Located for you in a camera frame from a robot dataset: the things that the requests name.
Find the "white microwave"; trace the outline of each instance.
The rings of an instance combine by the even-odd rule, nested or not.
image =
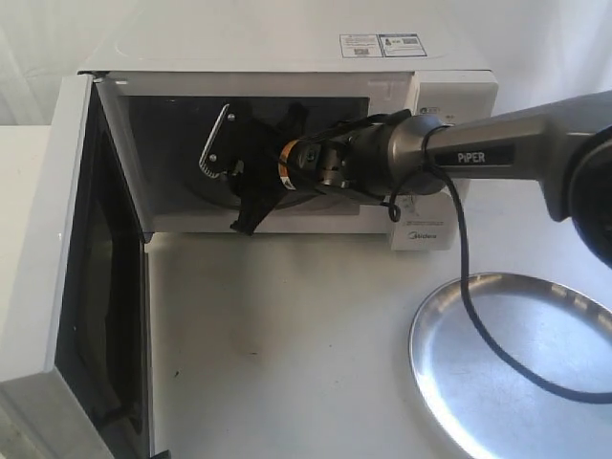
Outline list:
[[[150,455],[144,247],[230,231],[236,198],[198,168],[228,100],[270,122],[299,101],[317,131],[405,108],[481,119],[496,91],[427,0],[142,2],[62,82],[0,347],[5,396],[56,457]],[[338,197],[283,207],[258,231],[388,231],[383,208]],[[58,404],[67,424],[49,422]]]

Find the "white backdrop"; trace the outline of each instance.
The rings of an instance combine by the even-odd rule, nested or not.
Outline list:
[[[0,125],[49,123],[61,78],[136,2],[0,0]],[[612,89],[612,0],[448,0],[448,7],[499,80],[496,113]]]

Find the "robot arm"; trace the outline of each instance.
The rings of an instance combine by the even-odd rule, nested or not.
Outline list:
[[[246,131],[238,129],[235,117],[232,121],[220,130],[225,129],[225,139],[237,142]],[[444,186],[427,172],[434,165],[454,178],[538,181],[551,217],[572,217],[587,246],[612,267],[610,125],[612,92],[457,126],[443,125],[432,115],[412,117],[403,110],[292,141],[269,132],[257,138],[257,148],[265,154],[225,155],[223,164],[234,167],[236,161],[247,164],[256,158],[257,167],[256,176],[248,180],[244,170],[243,182],[255,191],[243,199],[233,228],[252,233],[290,192],[335,193],[362,204],[379,204],[392,192],[434,193]],[[252,120],[249,129],[250,137],[259,132],[253,130]],[[232,150],[227,143],[216,147],[219,153]],[[234,150],[244,152],[245,147]],[[201,165],[214,168],[208,160],[203,155]]]

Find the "round metal tray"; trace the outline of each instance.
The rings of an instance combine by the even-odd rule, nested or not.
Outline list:
[[[518,274],[474,275],[470,291],[491,334],[523,364],[576,390],[612,391],[612,314],[599,303]],[[468,455],[612,457],[612,406],[568,402],[512,370],[474,329],[458,281],[421,305],[409,355],[428,411]]]

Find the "microwave door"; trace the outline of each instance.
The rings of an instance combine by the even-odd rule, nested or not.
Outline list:
[[[91,439],[88,457],[102,441],[111,457],[148,458],[144,240],[96,86],[87,75],[62,82],[13,291],[11,308],[23,310],[10,347],[24,330],[38,333],[25,336],[32,367],[12,371],[57,375],[79,405],[78,432],[41,426],[57,457],[68,457],[61,439],[70,445],[78,435]],[[25,415],[35,424],[36,413]]]

